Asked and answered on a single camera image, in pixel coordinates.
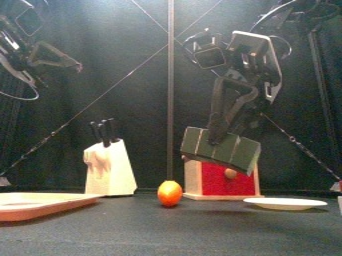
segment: white plate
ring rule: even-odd
[[[328,205],[324,201],[295,198],[246,198],[244,201],[267,209],[285,211],[303,211],[316,206]]]

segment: dark background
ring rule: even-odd
[[[69,124],[11,169],[7,177],[11,183],[23,187],[82,189],[87,174],[83,150],[96,143],[89,123],[114,117],[121,123],[120,132],[138,187],[156,189],[168,178],[168,1],[51,0],[50,3],[51,14],[39,37],[81,61],[85,69],[79,75],[55,71],[50,88],[41,89],[41,99],[34,102],[0,98],[0,166],[6,169],[53,131]],[[249,31],[260,15],[276,3],[267,0],[177,0],[177,41],[184,42],[209,27],[222,33],[229,42],[232,32]],[[293,55],[281,63],[284,88],[268,113],[340,176],[341,24],[340,16],[325,23],[320,32],[329,111],[337,131],[336,151],[307,36],[296,41]],[[188,62],[178,42],[174,74],[174,179],[184,184],[180,152],[184,132],[188,126],[205,128],[208,125],[216,75]],[[21,86],[14,86],[15,81],[5,83],[3,71],[2,75],[2,86],[11,85],[14,90],[21,90]],[[329,190],[336,180],[280,130],[265,122],[258,132],[261,188]]]

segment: red block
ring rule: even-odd
[[[237,173],[234,179],[225,176],[228,167],[202,162],[202,193],[204,195],[256,195],[254,175]]]

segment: plate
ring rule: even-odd
[[[246,198],[244,201],[263,208],[284,211],[303,211],[328,205],[324,201],[296,198]]]
[[[71,193],[0,193],[0,221],[30,220],[89,204],[104,195]]]

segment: orange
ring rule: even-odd
[[[173,207],[178,204],[184,196],[181,185],[173,181],[166,180],[158,188],[158,199],[164,206]]]

